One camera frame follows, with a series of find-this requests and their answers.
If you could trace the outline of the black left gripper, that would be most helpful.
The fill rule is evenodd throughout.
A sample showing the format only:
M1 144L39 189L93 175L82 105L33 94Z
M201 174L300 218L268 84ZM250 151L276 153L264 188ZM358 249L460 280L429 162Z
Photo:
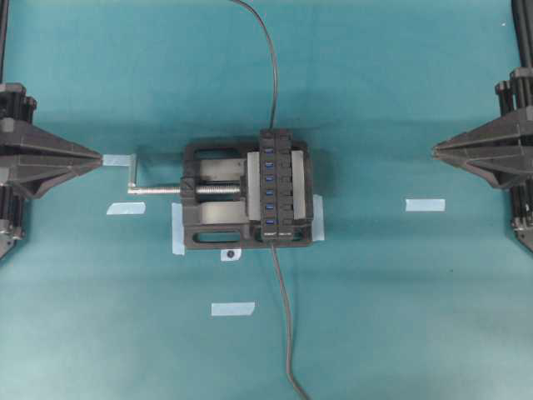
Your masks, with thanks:
M39 199L70 179L102 166L102 155L32 125L37 101L20 83L1 85L1 119L26 123L1 125L1 245L15 246L24 237L26 199Z

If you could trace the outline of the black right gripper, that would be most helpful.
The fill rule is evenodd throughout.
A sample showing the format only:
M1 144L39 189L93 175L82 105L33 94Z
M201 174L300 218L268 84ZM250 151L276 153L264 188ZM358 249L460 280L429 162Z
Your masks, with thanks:
M473 157L466 148L519 145L532 137L532 112L512 112L532 105L532 69L516 68L496 84L501 117L436 144L433 158L483 178L495 189L509 189L511 227L516 239L532 252L532 167L523 156Z

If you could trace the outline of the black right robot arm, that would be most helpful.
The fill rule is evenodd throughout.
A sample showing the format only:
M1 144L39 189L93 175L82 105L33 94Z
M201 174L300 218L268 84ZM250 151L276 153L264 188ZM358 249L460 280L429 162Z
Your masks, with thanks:
M495 85L500 116L432 148L432 157L483 178L511 200L516 239L532 249L532 2L512 1L521 65Z

